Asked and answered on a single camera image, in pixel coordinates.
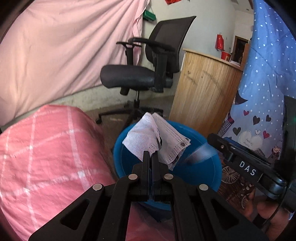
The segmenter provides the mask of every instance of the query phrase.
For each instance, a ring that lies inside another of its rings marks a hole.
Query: pink bedsheet
[[[74,107],[44,106],[0,135],[0,207],[21,240],[93,184],[114,183],[105,155],[101,128]],[[172,226],[132,205],[126,240],[174,236]]]
[[[141,36],[149,0],[35,0],[0,44],[0,126],[55,99],[101,84],[126,64],[117,41]],[[139,59],[135,48],[135,63]]]

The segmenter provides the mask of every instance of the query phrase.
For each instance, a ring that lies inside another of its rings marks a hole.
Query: green hanging item
[[[143,13],[143,19],[145,19],[147,21],[155,21],[156,15],[152,12],[149,12],[148,10],[145,10]]]

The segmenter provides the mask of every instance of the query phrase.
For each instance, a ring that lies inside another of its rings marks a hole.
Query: red bag
[[[172,4],[172,3],[179,2],[179,1],[181,1],[181,0],[165,0],[165,1],[166,1],[166,3],[167,3],[168,5],[170,5],[170,4]]]
[[[217,35],[216,49],[224,50],[224,39],[221,34]]]

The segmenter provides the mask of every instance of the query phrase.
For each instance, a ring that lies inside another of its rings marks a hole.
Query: wooden cabinet
[[[184,49],[185,57],[169,120],[203,136],[217,133],[231,108],[242,77],[239,66]]]

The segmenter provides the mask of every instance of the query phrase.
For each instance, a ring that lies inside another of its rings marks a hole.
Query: finger
[[[246,203],[244,208],[244,216],[250,221],[252,221],[251,214],[253,213],[253,210],[254,210],[254,205],[253,205],[254,197],[255,197],[255,189],[250,193],[249,201]]]
[[[278,204],[274,202],[259,202],[257,205],[258,213],[261,217],[268,219],[276,210]],[[276,215],[270,221],[271,225],[268,228],[266,235],[270,241],[275,240],[285,229],[289,222],[289,212],[280,208]]]

